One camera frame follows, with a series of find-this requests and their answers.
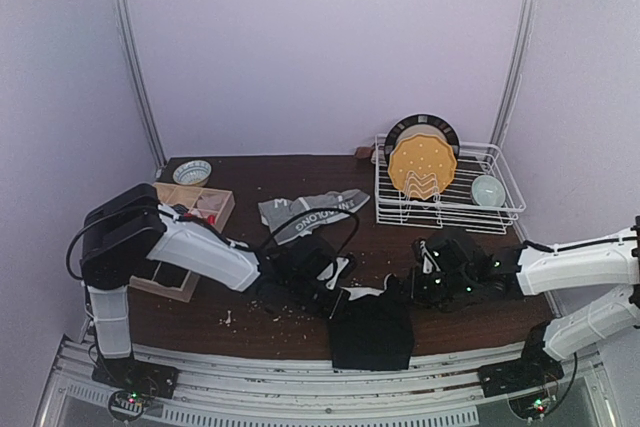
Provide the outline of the wooden compartment organizer box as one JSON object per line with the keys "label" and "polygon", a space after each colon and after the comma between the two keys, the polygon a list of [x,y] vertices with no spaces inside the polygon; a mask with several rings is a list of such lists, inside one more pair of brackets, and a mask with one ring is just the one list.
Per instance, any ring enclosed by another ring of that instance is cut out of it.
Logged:
{"label": "wooden compartment organizer box", "polygon": [[[154,184],[159,200],[172,207],[177,207],[179,212],[184,212],[189,216],[197,216],[207,221],[209,215],[215,215],[217,220],[213,225],[218,231],[222,231],[231,216],[236,202],[234,194],[227,190],[218,190],[205,187],[180,186],[177,184],[160,183]],[[226,197],[224,206],[219,212],[199,211],[195,208],[200,196],[222,194]],[[189,303],[199,282],[200,276],[189,271],[181,289],[166,288],[153,281],[131,278],[132,288],[158,295],[170,300]]]}

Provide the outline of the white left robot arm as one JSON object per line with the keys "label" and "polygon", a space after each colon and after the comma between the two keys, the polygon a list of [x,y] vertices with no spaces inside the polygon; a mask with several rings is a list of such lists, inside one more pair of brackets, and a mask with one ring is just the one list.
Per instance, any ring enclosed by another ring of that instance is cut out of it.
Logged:
{"label": "white left robot arm", "polygon": [[81,280],[89,295],[99,355],[133,356],[128,286],[144,267],[176,266],[235,292],[291,302],[330,319],[352,295],[338,281],[355,265],[322,237],[311,234],[278,246],[232,240],[202,218],[181,215],[160,201],[155,187],[139,184],[90,211],[77,241]]}

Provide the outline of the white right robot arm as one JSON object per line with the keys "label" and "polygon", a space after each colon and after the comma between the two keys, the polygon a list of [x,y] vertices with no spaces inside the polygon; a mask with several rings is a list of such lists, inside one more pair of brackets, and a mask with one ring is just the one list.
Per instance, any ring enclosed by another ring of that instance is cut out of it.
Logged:
{"label": "white right robot arm", "polygon": [[550,291],[608,285],[581,309],[529,331],[521,358],[559,363],[582,348],[639,324],[639,226],[586,241],[544,245],[525,240],[485,252],[464,230],[446,228],[412,244],[416,264],[401,298],[442,312]]}

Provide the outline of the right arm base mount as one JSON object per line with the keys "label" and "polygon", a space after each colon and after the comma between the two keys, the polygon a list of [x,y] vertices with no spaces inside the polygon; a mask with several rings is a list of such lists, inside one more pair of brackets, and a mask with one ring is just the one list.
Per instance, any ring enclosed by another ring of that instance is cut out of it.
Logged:
{"label": "right arm base mount", "polygon": [[484,397],[515,394],[508,399],[511,411],[530,423],[544,419],[553,410],[554,399],[548,384],[564,377],[561,362],[544,352],[548,326],[549,322],[543,322],[529,331],[518,358],[478,369]]}

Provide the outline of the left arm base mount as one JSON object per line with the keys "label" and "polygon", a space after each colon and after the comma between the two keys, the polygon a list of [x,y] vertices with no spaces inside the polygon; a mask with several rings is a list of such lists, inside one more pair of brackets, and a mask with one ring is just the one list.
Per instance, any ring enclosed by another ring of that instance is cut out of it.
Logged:
{"label": "left arm base mount", "polygon": [[157,399],[172,399],[179,376],[176,367],[126,358],[105,358],[94,342],[88,349],[94,368],[93,381],[111,387],[106,401],[107,411],[124,426],[140,419]]}

